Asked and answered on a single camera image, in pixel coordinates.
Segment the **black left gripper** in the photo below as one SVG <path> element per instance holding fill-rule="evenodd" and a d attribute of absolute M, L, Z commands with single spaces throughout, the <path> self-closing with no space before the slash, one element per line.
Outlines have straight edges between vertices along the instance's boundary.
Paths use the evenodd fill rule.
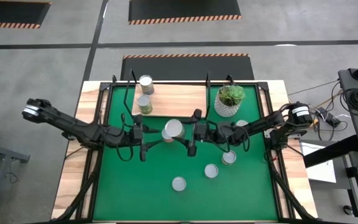
<path fill-rule="evenodd" d="M 163 140 L 147 142 L 144 144 L 143 132 L 144 133 L 160 133 L 161 130 L 150 128 L 147 125 L 142 126 L 142 115 L 141 114 L 135 115 L 133 117 L 133 122 L 134 122 L 134 124 L 132 127 L 131 136 L 132 136 L 133 141 L 140 146 L 140 149 L 139 149 L 140 160 L 142 162 L 145 162 L 147 149 L 150 149 L 151 147 L 154 147 L 154 146 L 160 144 L 161 142 L 163 142 Z"/>

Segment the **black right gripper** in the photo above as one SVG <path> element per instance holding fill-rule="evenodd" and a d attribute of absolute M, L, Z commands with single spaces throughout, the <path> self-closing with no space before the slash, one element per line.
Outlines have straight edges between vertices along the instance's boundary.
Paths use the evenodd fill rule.
<path fill-rule="evenodd" d="M 206 121 L 205 123 L 201 123 L 201 115 L 202 111 L 200 109 L 195 109 L 193 115 L 189 118 L 185 118 L 182 120 L 184 124 L 192 124 L 192 132 L 191 139 L 182 139 L 176 138 L 175 140 L 183 144 L 186 148 L 188 148 L 188 156 L 195 157 L 196 156 L 196 141 L 206 141 L 212 142 L 212 130 L 209 128 L 209 124 Z"/>

